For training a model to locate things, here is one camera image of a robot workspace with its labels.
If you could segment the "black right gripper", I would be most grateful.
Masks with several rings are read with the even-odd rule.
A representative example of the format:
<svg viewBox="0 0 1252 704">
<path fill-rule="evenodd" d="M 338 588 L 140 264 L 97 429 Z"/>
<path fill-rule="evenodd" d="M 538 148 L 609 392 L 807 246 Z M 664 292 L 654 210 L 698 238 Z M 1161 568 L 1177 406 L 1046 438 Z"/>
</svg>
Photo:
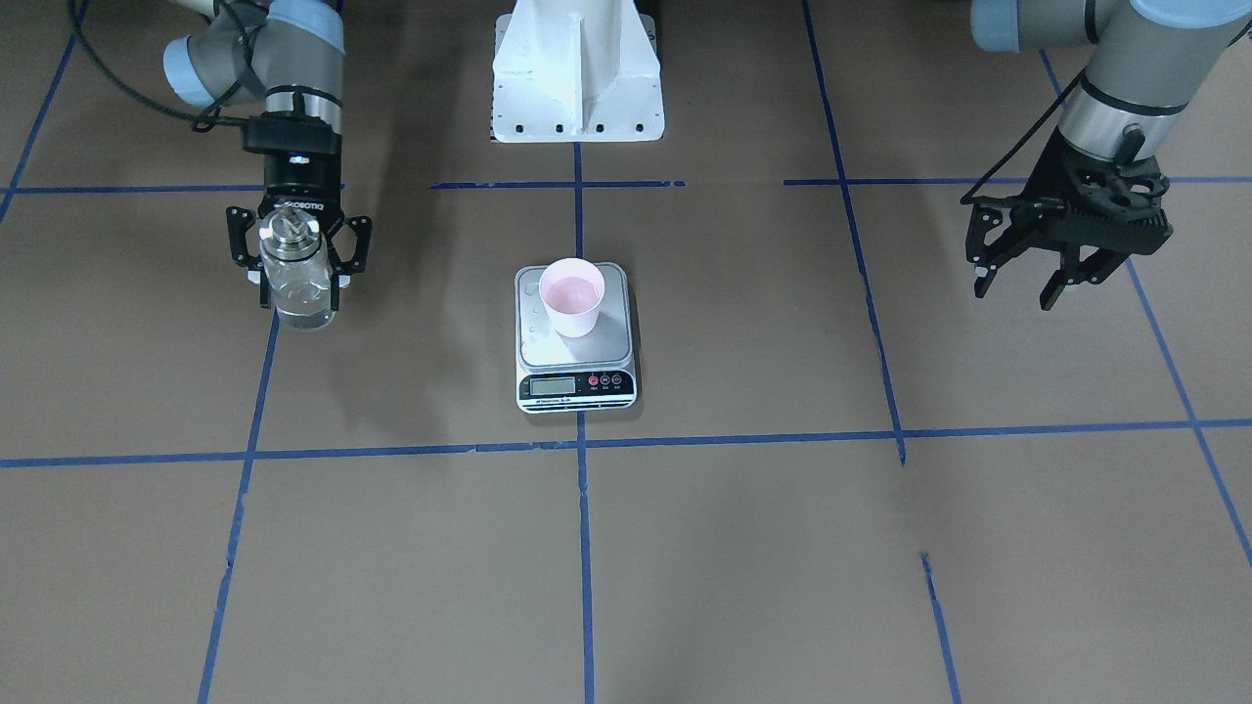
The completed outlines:
<svg viewBox="0 0 1252 704">
<path fill-rule="evenodd" d="M 265 217 L 279 205 L 308 212 L 326 236 L 326 254 L 331 294 L 341 294 L 353 276 L 362 276 L 371 258 L 373 218 L 343 217 L 341 210 L 341 135 L 319 116 L 300 114 L 260 114 L 243 127 L 243 147 L 264 157 L 263 198 L 258 215 Z M 263 258 L 250 253 L 247 233 L 255 225 L 255 212 L 240 205 L 225 210 L 232 261 L 245 269 L 247 279 L 258 286 L 258 302 L 270 308 L 270 286 Z M 352 252 L 341 256 L 336 237 L 351 236 Z"/>
</svg>

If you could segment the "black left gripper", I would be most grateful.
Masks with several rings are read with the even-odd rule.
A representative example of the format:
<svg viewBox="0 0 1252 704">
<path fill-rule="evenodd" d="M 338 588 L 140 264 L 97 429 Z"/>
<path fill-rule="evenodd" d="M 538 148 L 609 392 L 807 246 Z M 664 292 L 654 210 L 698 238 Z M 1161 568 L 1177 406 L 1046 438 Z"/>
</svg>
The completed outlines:
<svg viewBox="0 0 1252 704">
<path fill-rule="evenodd" d="M 1171 239 L 1162 204 L 1171 180 L 1156 157 L 1131 160 L 1131 148 L 1144 147 L 1143 130 L 1127 127 L 1114 142 L 1111 160 L 1090 157 L 1055 127 L 1020 195 L 964 195 L 973 208 L 965 257 L 975 267 L 975 298 L 987 297 L 1007 263 L 1044 249 L 1059 253 L 1039 294 L 1039 307 L 1050 311 L 1069 286 L 1099 286 L 1126 254 L 1148 256 Z M 1083 256 L 1082 246 L 1096 246 L 1096 252 Z"/>
</svg>

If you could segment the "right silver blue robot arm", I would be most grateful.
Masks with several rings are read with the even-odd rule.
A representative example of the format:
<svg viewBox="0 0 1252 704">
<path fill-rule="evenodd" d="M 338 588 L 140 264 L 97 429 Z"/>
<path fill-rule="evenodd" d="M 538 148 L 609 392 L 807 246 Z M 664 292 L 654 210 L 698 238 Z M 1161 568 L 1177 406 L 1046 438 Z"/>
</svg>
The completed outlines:
<svg viewBox="0 0 1252 704">
<path fill-rule="evenodd" d="M 323 1 L 205 1 L 207 28 L 169 43 L 162 68 L 202 122 L 224 106 L 259 106 L 240 127 L 264 159 L 254 209 L 225 214 L 232 261 L 259 303 L 290 329 L 322 329 L 341 291 L 363 272 L 373 223 L 341 209 L 341 94 L 346 43 Z"/>
</svg>

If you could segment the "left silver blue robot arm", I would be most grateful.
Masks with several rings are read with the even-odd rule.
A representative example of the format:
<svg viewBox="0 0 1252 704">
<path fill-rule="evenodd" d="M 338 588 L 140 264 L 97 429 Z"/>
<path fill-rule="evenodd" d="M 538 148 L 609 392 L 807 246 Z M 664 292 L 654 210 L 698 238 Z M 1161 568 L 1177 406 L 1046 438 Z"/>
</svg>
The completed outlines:
<svg viewBox="0 0 1252 704">
<path fill-rule="evenodd" d="M 1090 44 L 1085 66 L 1039 116 L 1052 129 L 1019 195 L 973 187 L 965 257 L 984 297 L 1010 261 L 1055 252 L 1039 294 L 1050 309 L 1070 286 L 1099 286 L 1173 228 L 1157 152 L 1209 71 L 1249 31 L 1247 1 L 975 1 L 970 30 L 985 53 Z"/>
</svg>

